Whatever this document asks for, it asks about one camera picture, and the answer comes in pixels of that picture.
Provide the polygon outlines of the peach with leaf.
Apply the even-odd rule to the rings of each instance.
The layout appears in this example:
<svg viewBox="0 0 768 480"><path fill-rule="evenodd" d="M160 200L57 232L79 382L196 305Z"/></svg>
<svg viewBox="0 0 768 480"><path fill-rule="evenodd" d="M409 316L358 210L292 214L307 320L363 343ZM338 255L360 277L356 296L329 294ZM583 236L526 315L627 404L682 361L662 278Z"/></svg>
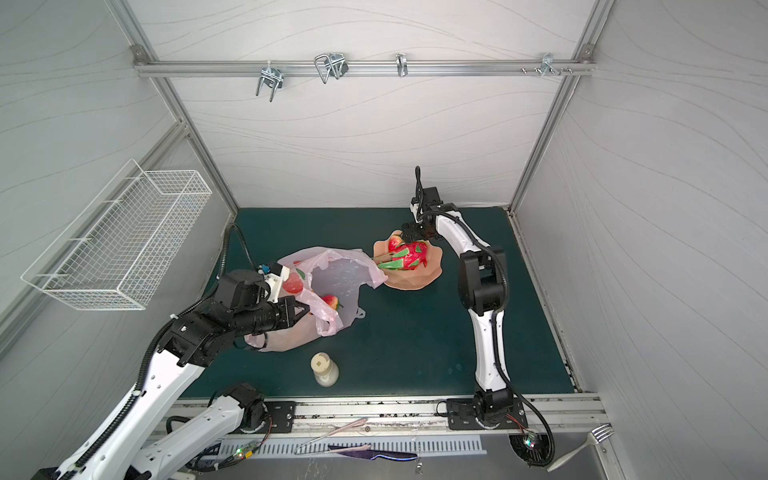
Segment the peach with leaf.
<svg viewBox="0 0 768 480"><path fill-rule="evenodd" d="M394 253L397 252L400 248L402 248L405 245L405 241L401 238L398 234L393 234L390 236L388 240L388 252Z"/></svg>

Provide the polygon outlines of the red dragon fruit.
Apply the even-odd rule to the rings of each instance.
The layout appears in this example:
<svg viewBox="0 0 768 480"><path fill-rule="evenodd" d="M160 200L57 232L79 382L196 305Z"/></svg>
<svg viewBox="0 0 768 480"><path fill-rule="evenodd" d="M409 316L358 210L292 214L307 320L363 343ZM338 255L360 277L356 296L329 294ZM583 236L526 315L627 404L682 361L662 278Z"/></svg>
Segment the red dragon fruit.
<svg viewBox="0 0 768 480"><path fill-rule="evenodd" d="M412 271L419 266L426 267L429 245L426 241L402 243L380 257L375 258L377 266L384 270Z"/></svg>

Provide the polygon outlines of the pink plastic bag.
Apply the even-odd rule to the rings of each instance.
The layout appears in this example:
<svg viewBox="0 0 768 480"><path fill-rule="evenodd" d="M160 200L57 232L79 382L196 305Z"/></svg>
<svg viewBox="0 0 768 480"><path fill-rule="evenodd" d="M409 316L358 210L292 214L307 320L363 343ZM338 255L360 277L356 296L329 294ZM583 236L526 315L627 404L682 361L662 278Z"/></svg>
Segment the pink plastic bag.
<svg viewBox="0 0 768 480"><path fill-rule="evenodd" d="M333 336L365 316L359 306L360 288L366 285L376 289L387 281L386 274L360 249L311 247L285 256L278 263L290 269L291 289L283 289L280 295L295 296L311 311L288 329L245 336L248 349L285 352ZM323 301L326 295L339 298L341 307L337 311Z"/></svg>

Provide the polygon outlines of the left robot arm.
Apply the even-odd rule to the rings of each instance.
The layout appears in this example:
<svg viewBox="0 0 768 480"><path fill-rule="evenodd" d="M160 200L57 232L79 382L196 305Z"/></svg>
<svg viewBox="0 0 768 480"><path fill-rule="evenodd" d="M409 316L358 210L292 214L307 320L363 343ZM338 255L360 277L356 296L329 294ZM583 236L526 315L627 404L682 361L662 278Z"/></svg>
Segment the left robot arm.
<svg viewBox="0 0 768 480"><path fill-rule="evenodd" d="M242 234L236 224L226 226L214 286L160 328L122 404L71 456L38 470L35 478L168 479L215 440L261 425L263 396L241 383L178 429L147 442L186 388L238 339L291 328L310 311L295 297L282 295L290 271L279 263L227 271L230 237Z"/></svg>

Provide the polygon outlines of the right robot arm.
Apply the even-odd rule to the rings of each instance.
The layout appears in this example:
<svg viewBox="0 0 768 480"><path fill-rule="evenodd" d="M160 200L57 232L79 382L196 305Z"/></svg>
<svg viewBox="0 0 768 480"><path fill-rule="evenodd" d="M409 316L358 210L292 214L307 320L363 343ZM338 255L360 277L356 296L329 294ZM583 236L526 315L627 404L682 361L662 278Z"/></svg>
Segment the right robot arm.
<svg viewBox="0 0 768 480"><path fill-rule="evenodd" d="M515 454L530 467L547 468L556 453L554 434L537 407L513 386L504 358L503 320L511 294L505 253L480 239L435 187L422 184L420 167L414 173L413 221L403 225L404 237L442 239L458 257L458 295L472 322L476 353L475 392L466 410L486 430L512 422L520 431Z"/></svg>

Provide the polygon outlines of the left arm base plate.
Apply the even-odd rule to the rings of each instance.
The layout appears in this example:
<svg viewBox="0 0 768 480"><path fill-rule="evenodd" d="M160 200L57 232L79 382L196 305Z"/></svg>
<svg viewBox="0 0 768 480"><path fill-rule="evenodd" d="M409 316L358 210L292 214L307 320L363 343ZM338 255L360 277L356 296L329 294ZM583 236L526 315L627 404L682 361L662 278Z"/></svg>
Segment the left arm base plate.
<svg viewBox="0 0 768 480"><path fill-rule="evenodd" d="M240 434L290 433L296 406L294 401L255 403L244 410L242 422L236 432Z"/></svg>

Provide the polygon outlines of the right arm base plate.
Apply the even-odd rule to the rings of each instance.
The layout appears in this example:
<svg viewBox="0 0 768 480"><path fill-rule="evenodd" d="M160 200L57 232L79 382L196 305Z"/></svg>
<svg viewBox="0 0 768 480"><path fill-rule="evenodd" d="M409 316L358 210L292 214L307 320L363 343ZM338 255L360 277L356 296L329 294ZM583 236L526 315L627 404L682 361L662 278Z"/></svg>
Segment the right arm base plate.
<svg viewBox="0 0 768 480"><path fill-rule="evenodd" d="M483 409L474 398L448 398L437 407L436 413L447 420L451 431L524 430L528 421L522 403L494 410Z"/></svg>

